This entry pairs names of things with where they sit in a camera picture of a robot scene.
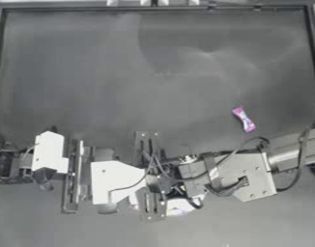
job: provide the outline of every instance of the black tray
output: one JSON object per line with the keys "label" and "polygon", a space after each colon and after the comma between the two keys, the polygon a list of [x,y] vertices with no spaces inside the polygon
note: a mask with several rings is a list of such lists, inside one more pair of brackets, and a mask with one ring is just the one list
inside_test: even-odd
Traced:
{"label": "black tray", "polygon": [[2,134],[27,146],[56,125],[127,159],[136,130],[158,130],[170,154],[302,130],[315,122],[312,15],[302,5],[4,6]]}

